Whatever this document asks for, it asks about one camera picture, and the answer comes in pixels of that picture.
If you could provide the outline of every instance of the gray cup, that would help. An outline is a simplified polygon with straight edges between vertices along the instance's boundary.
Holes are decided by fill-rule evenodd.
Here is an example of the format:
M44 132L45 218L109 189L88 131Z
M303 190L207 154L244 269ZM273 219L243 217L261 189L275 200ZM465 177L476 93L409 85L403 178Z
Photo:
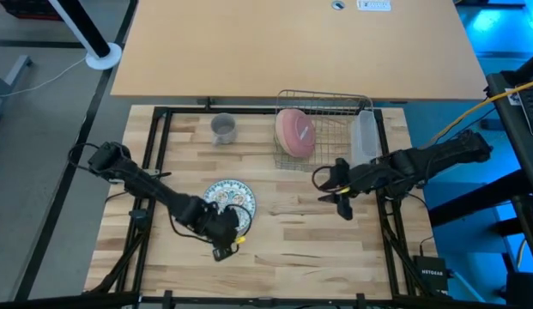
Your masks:
M235 129L235 119L228 113L220 113L211 121L211 130L215 135L213 137L213 145L229 144L235 141L238 135Z

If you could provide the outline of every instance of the wooden table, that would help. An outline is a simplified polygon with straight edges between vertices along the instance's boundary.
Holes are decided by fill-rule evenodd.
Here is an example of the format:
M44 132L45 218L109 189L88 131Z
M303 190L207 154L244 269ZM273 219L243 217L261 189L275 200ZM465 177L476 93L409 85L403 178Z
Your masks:
M136 162L142 162L153 109L133 106L130 111L123 143ZM382 112L390 149L409 148L403 110ZM167 209L158 205L143 273L143 294L161 296L164 290L172 290L176 296L190 297L351 300L356 293L364 293L368 299L390 299L375 195L359 195L352 200L354 219L345 221L336 214L335 205L317 201L322 193L313 188L310 173L275 168L274 115L235 115L238 140L219 148L210 145L213 116L173 116L163 168L173 175L163 181L176 191L198 196L219 179L244 181L257 198L251 231L237 254L217 263L210 245L177 236L169 225ZM121 190L120 185L114 185L110 194ZM413 193L422 196L421 191ZM121 255L132 204L129 195L107 203L86 288L95 287ZM432 235L427 209L409 197L403 200L402 217L410 255L417 254L421 240ZM432 241L425 243L425 253L436 254ZM405 291L397 257L396 266L400 290Z
M276 97L283 89L375 100L481 100L486 82L452 0L148 0L112 94Z

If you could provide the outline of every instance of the decorative plate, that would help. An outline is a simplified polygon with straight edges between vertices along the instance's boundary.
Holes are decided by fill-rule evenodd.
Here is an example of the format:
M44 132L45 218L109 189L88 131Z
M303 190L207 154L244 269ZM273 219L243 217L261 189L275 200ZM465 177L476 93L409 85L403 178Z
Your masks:
M251 217L255 217L257 209L257 201L251 189L244 183L234 179L221 180L211 185L203 194L203 199L207 202L217 202L219 209L224 208L229 204L241 205L249 210ZM238 233L242 234L249 227L249 215L237 207L233 207L239 217Z

